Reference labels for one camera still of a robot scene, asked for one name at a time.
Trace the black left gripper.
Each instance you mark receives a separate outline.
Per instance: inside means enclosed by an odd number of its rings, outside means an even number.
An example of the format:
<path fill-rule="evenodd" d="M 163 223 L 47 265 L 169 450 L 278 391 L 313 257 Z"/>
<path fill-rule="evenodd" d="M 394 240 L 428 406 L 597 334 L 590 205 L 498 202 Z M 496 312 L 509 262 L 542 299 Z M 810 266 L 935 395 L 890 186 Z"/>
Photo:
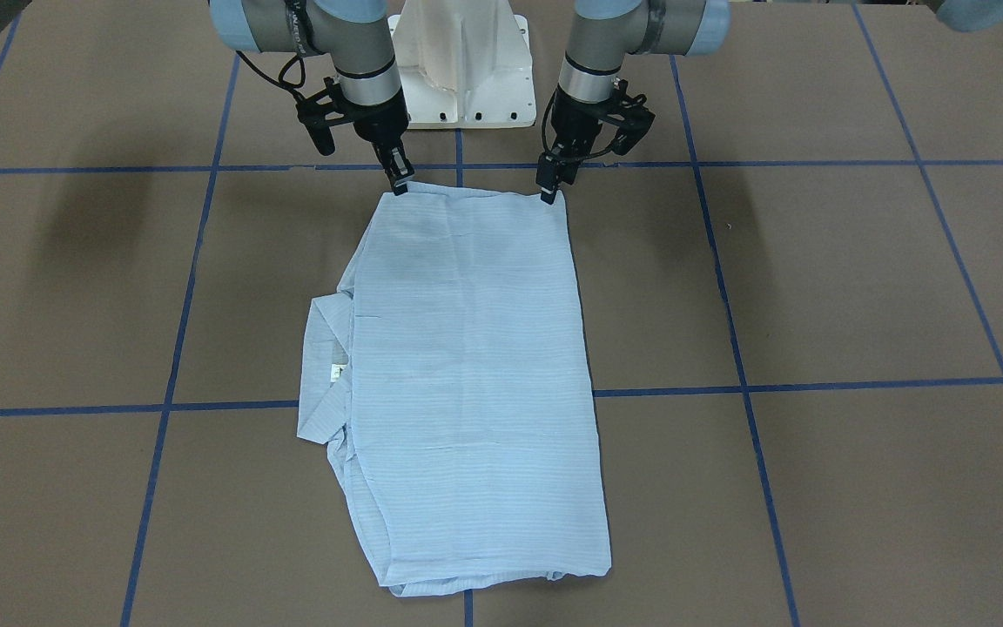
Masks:
<path fill-rule="evenodd" d="M 583 160 L 605 156 L 609 145 L 594 150 L 594 142 L 602 131 L 602 120 L 608 99 L 601 102 L 583 102 L 574 98 L 562 87 L 557 87 L 547 107 L 546 115 L 555 138 L 545 138 L 545 153 L 538 159 L 536 184 L 540 186 L 540 199 L 554 204 L 563 185 L 575 183 L 578 168 Z"/>

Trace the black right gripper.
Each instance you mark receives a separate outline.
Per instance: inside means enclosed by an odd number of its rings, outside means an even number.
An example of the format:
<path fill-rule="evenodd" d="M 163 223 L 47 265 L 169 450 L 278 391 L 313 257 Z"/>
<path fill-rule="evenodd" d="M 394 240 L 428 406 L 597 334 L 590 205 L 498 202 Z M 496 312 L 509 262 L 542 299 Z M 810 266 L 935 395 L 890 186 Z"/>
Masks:
<path fill-rule="evenodd" d="M 379 104 L 349 104 L 353 127 L 359 138 L 373 146 L 390 190 L 394 195 L 405 194 L 415 176 L 413 163 L 407 158 L 403 143 L 410 122 L 405 91 L 400 88 L 390 99 Z"/>

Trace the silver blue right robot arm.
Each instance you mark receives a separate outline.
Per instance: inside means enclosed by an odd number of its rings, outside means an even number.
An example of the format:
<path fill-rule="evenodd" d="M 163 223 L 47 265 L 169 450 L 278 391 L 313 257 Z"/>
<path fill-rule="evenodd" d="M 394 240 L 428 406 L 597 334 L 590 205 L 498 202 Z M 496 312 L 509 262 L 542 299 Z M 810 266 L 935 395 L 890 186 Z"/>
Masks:
<path fill-rule="evenodd" d="M 410 119 L 386 1 L 207 5 L 219 39 L 293 98 L 318 154 L 334 154 L 332 128 L 350 125 L 373 147 L 391 191 L 406 193 L 414 177 L 403 144 Z"/>

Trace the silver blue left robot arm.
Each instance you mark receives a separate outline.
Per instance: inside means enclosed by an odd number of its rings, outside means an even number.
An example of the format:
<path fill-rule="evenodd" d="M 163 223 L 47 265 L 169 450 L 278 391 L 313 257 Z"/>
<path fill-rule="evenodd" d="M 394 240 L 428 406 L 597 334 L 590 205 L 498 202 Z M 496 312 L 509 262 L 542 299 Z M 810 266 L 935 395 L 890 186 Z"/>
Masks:
<path fill-rule="evenodd" d="M 536 184 L 553 204 L 582 163 L 629 154 L 654 123 L 646 96 L 620 76 L 628 56 L 703 56 L 731 23 L 728 1 L 577 1 L 557 86 L 541 124 Z"/>

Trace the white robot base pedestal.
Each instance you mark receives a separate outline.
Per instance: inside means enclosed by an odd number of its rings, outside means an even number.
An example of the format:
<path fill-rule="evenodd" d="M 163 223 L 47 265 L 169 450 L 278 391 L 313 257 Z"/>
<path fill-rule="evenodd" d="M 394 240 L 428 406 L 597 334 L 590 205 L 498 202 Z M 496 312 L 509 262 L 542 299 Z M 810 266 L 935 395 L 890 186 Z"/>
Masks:
<path fill-rule="evenodd" d="M 536 122 L 529 24 L 508 1 L 406 1 L 387 27 L 410 130 Z"/>

